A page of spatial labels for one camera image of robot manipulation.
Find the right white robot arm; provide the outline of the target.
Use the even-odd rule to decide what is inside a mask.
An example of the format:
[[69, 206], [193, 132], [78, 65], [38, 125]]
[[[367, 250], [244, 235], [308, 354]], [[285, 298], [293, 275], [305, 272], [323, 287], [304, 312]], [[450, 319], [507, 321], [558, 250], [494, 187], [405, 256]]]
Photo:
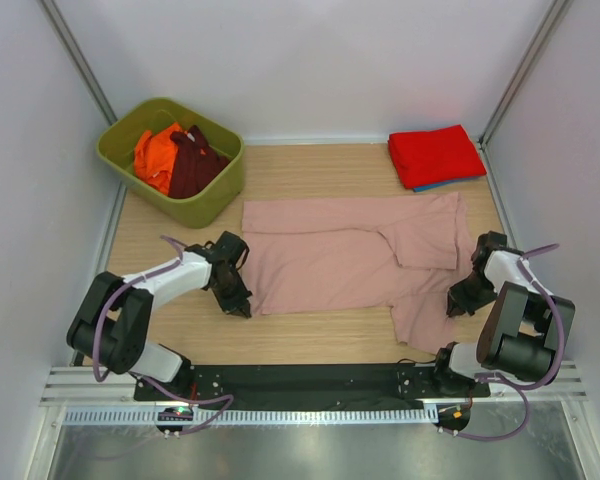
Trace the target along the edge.
[[575, 316], [574, 303], [552, 293], [530, 268], [530, 259], [557, 246], [528, 252], [511, 248], [507, 236], [489, 231], [479, 236], [472, 269], [447, 292], [447, 315], [491, 312], [477, 343], [450, 343], [439, 350], [430, 372], [433, 389], [444, 396], [470, 393], [480, 377], [503, 378], [507, 385], [532, 390], [557, 376]]

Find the pink t shirt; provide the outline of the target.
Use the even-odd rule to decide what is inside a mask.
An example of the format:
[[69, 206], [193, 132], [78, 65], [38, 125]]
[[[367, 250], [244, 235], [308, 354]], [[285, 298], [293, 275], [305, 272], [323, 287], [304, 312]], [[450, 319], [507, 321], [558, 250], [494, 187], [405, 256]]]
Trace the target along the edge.
[[387, 307], [398, 341], [435, 353], [456, 336], [447, 292], [471, 271], [466, 215], [458, 192], [247, 201], [251, 311]]

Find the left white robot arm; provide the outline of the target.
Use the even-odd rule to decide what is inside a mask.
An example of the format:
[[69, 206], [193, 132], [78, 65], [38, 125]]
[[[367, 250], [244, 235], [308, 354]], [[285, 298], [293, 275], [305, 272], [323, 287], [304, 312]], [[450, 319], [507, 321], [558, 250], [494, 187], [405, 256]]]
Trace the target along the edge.
[[194, 367], [185, 356], [148, 339], [152, 314], [184, 294], [201, 290], [213, 294], [222, 313], [250, 318], [252, 293], [240, 273], [249, 247], [228, 231], [204, 244], [162, 239], [174, 248], [173, 259], [135, 274], [96, 275], [66, 340], [91, 359], [98, 383], [111, 374], [130, 374], [137, 378], [140, 398], [192, 399]]

